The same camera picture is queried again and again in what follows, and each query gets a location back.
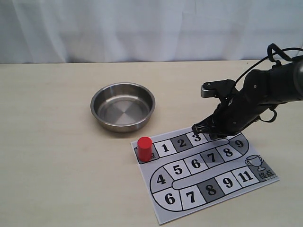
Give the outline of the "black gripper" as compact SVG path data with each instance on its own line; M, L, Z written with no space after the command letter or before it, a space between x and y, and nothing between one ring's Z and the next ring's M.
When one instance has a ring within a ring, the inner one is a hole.
M255 103L244 91L240 91L230 105L215 110L212 117L195 123L192 131L194 134L210 134L211 140L227 138L247 128L266 110L267 105Z

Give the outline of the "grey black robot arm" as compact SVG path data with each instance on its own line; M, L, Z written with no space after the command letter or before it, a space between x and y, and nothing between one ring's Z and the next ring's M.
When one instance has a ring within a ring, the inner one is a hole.
M237 90L231 79L206 82L203 98L215 97L220 103L215 111L192 126L194 134L206 133L211 139L236 135L261 119L266 110L303 99L303 61L276 64L269 70L252 70Z

